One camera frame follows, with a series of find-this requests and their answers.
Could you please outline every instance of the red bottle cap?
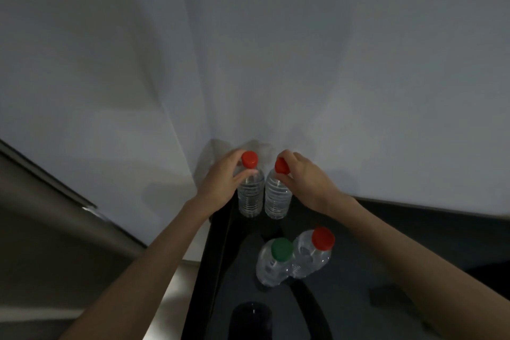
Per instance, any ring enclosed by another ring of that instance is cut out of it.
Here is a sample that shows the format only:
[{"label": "red bottle cap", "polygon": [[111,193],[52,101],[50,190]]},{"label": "red bottle cap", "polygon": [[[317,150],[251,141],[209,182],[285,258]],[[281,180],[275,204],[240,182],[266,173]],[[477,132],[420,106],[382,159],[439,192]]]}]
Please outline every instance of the red bottle cap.
[{"label": "red bottle cap", "polygon": [[290,168],[289,164],[285,161],[283,157],[278,157],[277,162],[274,164],[274,170],[277,174],[284,174],[289,175],[290,174]]},{"label": "red bottle cap", "polygon": [[241,155],[241,161],[245,168],[256,168],[258,164],[258,156],[254,151],[246,151]]},{"label": "red bottle cap", "polygon": [[317,250],[331,250],[335,244],[335,235],[326,227],[317,227],[312,234],[312,243]]}]

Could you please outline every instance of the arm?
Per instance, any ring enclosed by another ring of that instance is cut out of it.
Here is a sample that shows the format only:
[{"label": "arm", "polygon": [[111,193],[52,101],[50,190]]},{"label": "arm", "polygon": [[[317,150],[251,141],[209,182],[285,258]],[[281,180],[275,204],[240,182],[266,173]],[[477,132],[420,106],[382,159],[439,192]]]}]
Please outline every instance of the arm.
[{"label": "arm", "polygon": [[345,225],[443,337],[510,338],[510,301],[368,212],[299,153],[285,150],[280,157],[292,177],[277,178],[305,206]]},{"label": "arm", "polygon": [[210,169],[197,195],[99,299],[62,335],[61,340],[141,340],[191,240],[214,211],[222,208],[238,184],[253,175],[233,177],[244,150],[226,154]]}]

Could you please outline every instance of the water bottle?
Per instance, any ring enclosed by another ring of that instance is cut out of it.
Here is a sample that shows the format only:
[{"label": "water bottle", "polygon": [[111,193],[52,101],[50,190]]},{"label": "water bottle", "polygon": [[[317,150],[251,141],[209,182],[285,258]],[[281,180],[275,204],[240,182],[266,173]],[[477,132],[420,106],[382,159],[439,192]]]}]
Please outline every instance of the water bottle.
[{"label": "water bottle", "polygon": [[274,169],[267,175],[266,181],[266,204],[264,209],[266,214],[272,219],[282,219],[289,211],[292,193],[287,186],[279,181],[276,174],[290,174],[289,166],[283,157],[278,157],[274,164]]},{"label": "water bottle", "polygon": [[335,235],[325,227],[302,232],[294,240],[292,277],[305,278],[326,265],[331,258]]},{"label": "water bottle", "polygon": [[[247,169],[257,168],[258,156],[254,151],[241,155],[241,162]],[[239,212],[247,218],[254,218],[262,211],[264,202],[264,173],[261,169],[256,175],[248,177],[237,187]]]},{"label": "water bottle", "polygon": [[276,238],[267,242],[258,254],[256,273],[261,284],[277,286],[289,277],[294,247],[287,238]]}]

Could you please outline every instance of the green bottle cap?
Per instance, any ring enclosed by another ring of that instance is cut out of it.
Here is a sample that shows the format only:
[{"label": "green bottle cap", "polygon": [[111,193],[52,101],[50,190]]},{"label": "green bottle cap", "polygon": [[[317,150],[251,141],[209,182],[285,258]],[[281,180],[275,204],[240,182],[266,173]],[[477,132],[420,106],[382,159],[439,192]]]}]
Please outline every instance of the green bottle cap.
[{"label": "green bottle cap", "polygon": [[271,254],[278,262],[286,262],[290,260],[293,251],[294,246],[287,238],[277,238],[271,245]]}]

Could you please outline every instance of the person's right arm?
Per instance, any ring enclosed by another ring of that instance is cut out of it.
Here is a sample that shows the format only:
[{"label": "person's right arm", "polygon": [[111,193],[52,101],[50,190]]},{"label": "person's right arm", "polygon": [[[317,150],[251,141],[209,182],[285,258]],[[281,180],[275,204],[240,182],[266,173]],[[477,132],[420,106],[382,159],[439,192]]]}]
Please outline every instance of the person's right arm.
[{"label": "person's right arm", "polygon": [[305,206],[346,226],[444,338],[510,339],[509,300],[371,214],[299,153],[279,157],[292,176],[277,178]]}]

